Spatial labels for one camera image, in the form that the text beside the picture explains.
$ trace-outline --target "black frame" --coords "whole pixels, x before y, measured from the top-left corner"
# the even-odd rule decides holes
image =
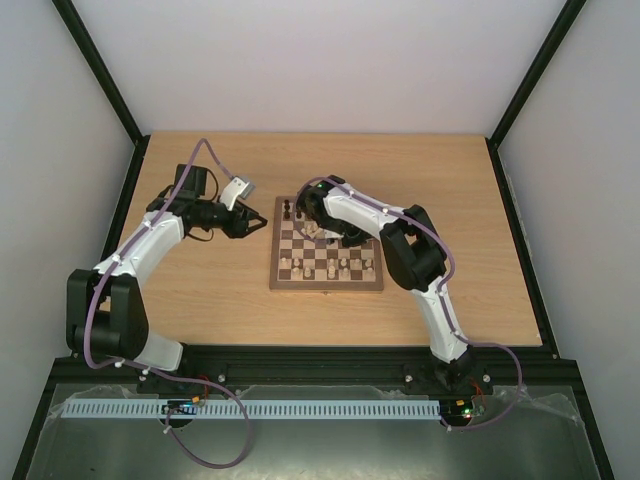
[[[102,252],[106,258],[117,248],[129,205],[142,168],[150,136],[143,135],[129,112],[124,99],[104,61],[84,26],[71,0],[52,0],[69,32],[102,86],[123,127],[135,146],[126,179],[116,206],[107,240]],[[540,331],[542,346],[517,347],[514,352],[522,364],[527,385],[569,385],[576,397],[580,415],[585,422],[591,448],[603,480],[613,479],[613,472],[598,432],[580,371],[575,361],[561,359],[553,330],[542,300],[531,258],[518,219],[498,148],[516,117],[535,88],[545,68],[560,46],[586,0],[567,0],[551,31],[522,80],[490,139],[487,150],[505,208],[523,276]],[[439,400],[459,395],[429,392],[420,385],[405,383],[407,371],[419,369],[429,358],[427,347],[405,348],[316,348],[316,347],[242,347],[191,346],[189,361],[200,372],[217,377],[226,376],[227,386],[242,388],[262,385],[372,385],[411,393],[431,393]],[[495,384],[515,384],[515,366],[511,359],[496,349],[481,349],[476,353],[480,363],[491,372]],[[35,412],[14,479],[26,477],[44,425],[53,393],[58,384],[138,383],[138,373],[130,369],[91,370],[77,354],[54,361],[44,392]]]

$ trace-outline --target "wooden table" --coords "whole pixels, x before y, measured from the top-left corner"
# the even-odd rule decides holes
[[[483,137],[154,133],[123,239],[203,136],[234,174],[257,185],[247,203],[269,222],[276,196],[294,194],[318,175],[338,175],[392,205],[423,206],[456,257],[449,290],[465,334],[478,341],[540,345]],[[206,148],[196,164],[215,167]],[[225,177],[218,178],[223,188]],[[388,275],[382,293],[270,291],[270,227],[239,240],[217,232],[209,243],[186,240],[170,251],[143,288],[152,328],[195,344],[429,343],[413,298]]]

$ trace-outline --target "wire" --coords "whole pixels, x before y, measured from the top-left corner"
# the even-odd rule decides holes
[[[194,234],[192,234],[192,233],[187,233],[187,235],[186,235],[186,236],[187,236],[187,237],[189,237],[189,238],[192,238],[192,239],[194,239],[194,240],[197,240],[197,241],[199,241],[199,242],[207,243],[207,242],[210,242],[211,240],[213,240],[213,229],[211,229],[211,236],[210,236],[209,238],[196,237],[196,236],[195,236]]]
[[[207,168],[207,173],[210,173],[211,176],[213,177],[213,181],[216,182],[216,193],[214,193],[213,196],[209,200],[207,200],[207,202],[213,202],[218,196],[218,192],[220,191],[220,184],[218,183],[218,178],[216,177],[215,173],[213,173],[208,168]]]
[[[191,452],[191,450],[189,450],[184,443],[182,443],[182,440],[178,438],[178,436],[175,434],[175,432],[173,431],[169,423],[171,421],[171,415],[174,413],[176,409],[170,410],[164,419],[164,425],[165,425],[164,431],[165,433],[168,433],[169,435],[171,435],[171,437],[178,443],[178,446],[187,457],[189,457],[195,463],[203,467],[212,468],[214,470],[222,470],[224,468],[235,467],[240,462],[242,462],[247,457],[247,455],[249,455],[251,444],[253,443],[253,424],[249,420],[249,414],[247,413],[246,407],[242,404],[240,399],[231,392],[231,390],[229,390],[226,387],[223,387],[222,385],[218,385],[216,383],[213,383],[207,380],[201,380],[199,378],[174,377],[173,375],[169,375],[168,373],[163,372],[162,370],[158,370],[157,368],[152,368],[150,369],[150,371],[152,371],[159,377],[165,378],[167,380],[172,380],[174,382],[196,383],[196,384],[215,388],[216,390],[220,390],[222,393],[224,393],[229,398],[231,398],[234,402],[236,402],[236,404],[240,408],[240,411],[242,412],[242,416],[244,417],[245,423],[247,425],[247,437],[245,439],[244,446],[242,447],[242,451],[235,458],[235,460],[232,460],[229,463],[218,464],[218,463],[210,463],[210,462],[207,462],[206,460],[202,460],[200,457],[196,456],[193,452]]]
[[[298,194],[296,195],[296,201],[294,203],[294,206],[298,205],[298,201],[300,200],[300,195],[302,194],[302,191],[307,188],[307,186],[309,186],[310,184],[314,183],[314,182],[327,182],[330,185],[333,185],[334,187],[336,187],[338,190],[342,191],[343,193],[346,193],[347,195],[349,195],[350,197],[354,198],[355,200],[358,200],[360,203],[363,203],[364,205],[367,205],[368,207],[373,208],[374,210],[378,210],[380,212],[383,212],[383,207],[380,207],[378,204],[376,204],[375,202],[373,202],[371,199],[364,197],[362,195],[358,195],[357,192],[354,191],[349,191],[344,185],[330,179],[327,177],[315,177],[312,178],[311,180],[307,181],[302,188],[298,191]],[[469,340],[466,337],[463,337],[459,332],[458,329],[455,328],[455,325],[453,324],[453,320],[451,318],[451,313],[449,312],[449,308],[446,304],[445,301],[445,295],[443,292],[444,287],[447,285],[447,282],[449,282],[449,280],[451,280],[451,278],[453,277],[453,275],[456,272],[456,262],[455,259],[453,257],[453,253],[451,253],[451,250],[449,249],[449,247],[442,241],[442,239],[433,231],[431,231],[430,229],[428,229],[426,226],[422,225],[420,222],[414,220],[411,217],[408,217],[406,215],[404,215],[401,212],[396,212],[395,210],[392,209],[387,209],[386,212],[383,212],[386,215],[390,215],[392,217],[396,217],[399,218],[405,222],[407,222],[409,225],[412,225],[414,227],[416,227],[417,229],[423,231],[426,235],[428,235],[434,242],[436,242],[438,244],[438,246],[442,249],[442,251],[445,253],[446,257],[449,259],[449,271],[447,272],[447,274],[442,278],[442,280],[440,280],[440,282],[438,283],[438,285],[436,286],[436,290],[438,292],[438,298],[440,299],[440,304],[442,305],[442,309],[444,311],[444,316],[445,319],[447,320],[447,325],[449,326],[449,328],[451,329],[451,332],[453,333],[453,335],[460,340],[461,342],[470,345],[472,347],[477,347],[477,348],[499,348],[500,350],[506,352],[512,359],[513,362],[515,363],[516,366],[516,370],[518,373],[518,384],[516,386],[516,393],[514,395],[513,401],[507,405],[507,408],[505,408],[499,415],[497,415],[496,417],[487,420],[486,422],[480,423],[478,425],[467,425],[464,427],[453,427],[451,425],[449,425],[447,423],[446,420],[444,420],[444,418],[442,419],[442,423],[445,427],[447,427],[447,430],[457,430],[457,431],[468,431],[468,430],[477,430],[479,428],[484,428],[484,427],[488,427],[491,424],[494,424],[498,421],[500,421],[501,419],[503,419],[506,415],[509,414],[509,412],[515,407],[516,403],[518,402],[518,398],[520,397],[520,392],[522,391],[523,388],[523,381],[522,381],[522,366],[520,365],[520,361],[518,360],[518,357],[516,357],[516,354],[513,353],[513,351],[505,346],[505,345],[501,345],[499,343],[481,343],[481,342],[474,342]],[[300,227],[296,224],[296,222],[293,222],[293,225],[295,227],[295,229],[298,231],[298,233],[302,236],[302,238],[306,239],[306,240],[311,240],[313,242],[315,242],[316,240],[309,237],[308,235],[305,235],[302,233]]]
[[[189,173],[189,170],[191,170],[193,162],[195,161],[195,158],[198,155],[198,152],[200,151],[200,148],[202,147],[202,145],[205,145],[208,148],[209,153],[213,157],[213,160],[216,162],[218,167],[220,167],[220,169],[224,172],[224,174],[227,177],[229,177],[230,179],[233,178],[233,176],[231,175],[231,172],[229,172],[229,170],[227,170],[227,168],[222,164],[222,162],[220,162],[220,160],[218,160],[218,157],[214,153],[213,148],[211,147],[211,144],[209,143],[209,141],[206,138],[201,138],[198,141],[198,143],[196,143],[196,146],[194,147],[193,152],[191,153],[191,156],[189,157],[189,161],[187,162],[187,165],[186,165],[185,169],[182,172],[182,175],[180,176],[180,178],[178,179],[178,181],[174,185],[174,188],[173,188],[173,191],[171,192],[171,195],[165,201],[165,203],[162,205],[160,210],[158,210],[158,213],[151,219],[151,222],[149,222],[148,225],[143,225],[133,236],[131,236],[131,238],[124,244],[124,246],[116,254],[114,254],[112,256],[113,262],[111,262],[111,265],[109,265],[109,267],[107,267],[106,271],[102,274],[102,278],[100,278],[100,280],[98,281],[98,284],[94,288],[93,296],[91,297],[91,302],[89,303],[89,309],[87,311],[87,321],[86,321],[86,324],[85,324],[84,338],[83,338],[83,342],[82,342],[82,348],[83,348],[83,354],[84,354],[85,362],[87,363],[87,365],[90,368],[92,368],[94,370],[97,370],[97,369],[100,369],[100,368],[104,368],[104,367],[107,367],[109,365],[113,365],[113,364],[116,364],[116,363],[119,363],[119,364],[122,364],[122,365],[126,365],[126,366],[129,366],[129,367],[133,367],[133,368],[137,368],[137,369],[142,369],[142,370],[145,370],[145,369],[148,368],[147,365],[142,365],[140,363],[133,362],[131,360],[126,360],[126,359],[118,360],[117,358],[109,358],[109,359],[107,359],[107,360],[105,360],[103,362],[96,363],[93,360],[93,357],[91,356],[91,329],[93,328],[93,321],[94,321],[94,318],[95,318],[96,310],[98,308],[98,301],[100,300],[100,296],[102,295],[102,291],[104,290],[104,287],[105,287],[108,279],[110,278],[111,274],[117,268],[119,263],[122,262],[122,260],[126,256],[126,254],[140,240],[140,238],[142,238],[142,236],[145,233],[147,233],[150,229],[152,229],[156,225],[156,223],[158,223],[158,221],[160,221],[160,219],[162,218],[164,213],[167,211],[167,209],[169,208],[169,206],[171,205],[171,203],[173,202],[175,197],[178,195],[178,192],[182,188],[182,185],[184,184],[184,182],[185,182],[185,180],[187,178],[187,175]],[[246,408],[244,407],[244,405],[242,404],[242,402],[240,401],[240,399],[238,397],[236,397],[230,390],[228,390],[227,388],[223,387],[222,385],[215,384],[215,383],[213,383],[211,381],[201,380],[201,379],[197,379],[197,378],[174,377],[173,375],[169,375],[168,373],[165,373],[164,371],[162,371],[160,369],[157,369],[157,368],[149,368],[149,371],[154,373],[155,375],[157,375],[159,377],[162,377],[162,378],[165,378],[167,380],[174,381],[174,382],[197,383],[197,384],[200,384],[200,385],[205,385],[207,387],[211,387],[211,388],[215,388],[217,390],[220,390],[221,392],[225,393],[227,396],[229,396],[229,398],[231,398],[233,401],[235,401],[238,404],[238,406],[240,407],[240,411],[242,412],[242,415],[244,416],[244,419],[245,419],[246,424],[247,424],[247,438],[245,440],[245,444],[244,444],[244,447],[243,447],[242,451],[240,452],[240,454],[238,455],[238,457],[235,460],[233,460],[233,461],[231,461],[229,463],[226,463],[226,464],[220,464],[219,465],[219,464],[209,463],[209,462],[206,462],[204,460],[201,460],[200,458],[195,456],[193,453],[191,453],[191,451],[189,451],[189,449],[187,449],[187,447],[184,446],[184,444],[180,441],[180,439],[176,436],[176,434],[171,430],[171,427],[169,425],[169,420],[171,418],[171,413],[172,412],[170,411],[167,414],[167,418],[165,419],[165,426],[166,426],[165,432],[170,433],[170,435],[176,440],[176,442],[178,443],[178,446],[182,449],[182,451],[184,452],[185,455],[187,455],[191,460],[193,460],[197,464],[202,465],[204,467],[213,468],[213,469],[222,469],[222,468],[234,467],[234,466],[238,465],[242,460],[244,460],[246,458],[246,456],[249,454],[249,450],[250,450],[251,444],[253,442],[253,426],[252,426],[251,422],[249,421],[249,415],[247,414]]]
[[[202,380],[206,380],[207,382],[211,381],[209,380],[209,377],[207,377],[206,375],[198,375],[198,378],[201,378]],[[209,386],[206,384],[204,386],[204,399],[209,400]]]

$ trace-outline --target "white cable tray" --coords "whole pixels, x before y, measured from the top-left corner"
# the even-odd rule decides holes
[[[71,399],[62,418],[164,418],[172,400]],[[255,420],[440,420],[440,404],[433,400],[244,400]],[[232,400],[208,400],[203,407],[185,407],[176,418],[241,419]]]

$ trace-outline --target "robotic arm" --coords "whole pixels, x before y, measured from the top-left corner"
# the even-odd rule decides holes
[[[176,169],[174,185],[185,168],[186,165],[179,165]],[[149,329],[140,288],[169,250],[187,236],[192,236],[190,232],[193,229],[210,232],[218,228],[229,238],[244,238],[267,224],[258,212],[238,201],[239,198],[246,199],[254,188],[241,177],[231,180],[219,201],[201,198],[205,193],[208,173],[210,171],[206,168],[192,166],[173,202],[153,225],[152,219],[165,204],[165,197],[173,185],[162,190],[147,206],[140,226],[111,257],[93,270],[76,270],[71,274],[67,281],[67,345],[71,350],[83,350],[85,324],[94,287],[116,262],[95,312],[91,330],[92,351],[133,359],[139,364],[162,370],[178,368],[183,346]],[[139,238],[121,258],[124,245],[134,237]]]
[[[296,208],[325,230],[335,232],[345,247],[360,245],[371,237],[380,240],[391,278],[409,290],[418,303],[429,329],[434,357],[445,364],[458,361],[467,351],[467,345],[454,334],[454,331],[459,335],[462,332],[446,285],[440,293],[437,291],[446,271],[446,254],[431,237],[389,213],[410,217],[435,232],[427,212],[418,205],[408,209],[389,206],[354,190],[339,177],[332,175],[329,180],[332,182],[321,181],[305,187],[298,196]],[[441,295],[454,331],[447,321]]]

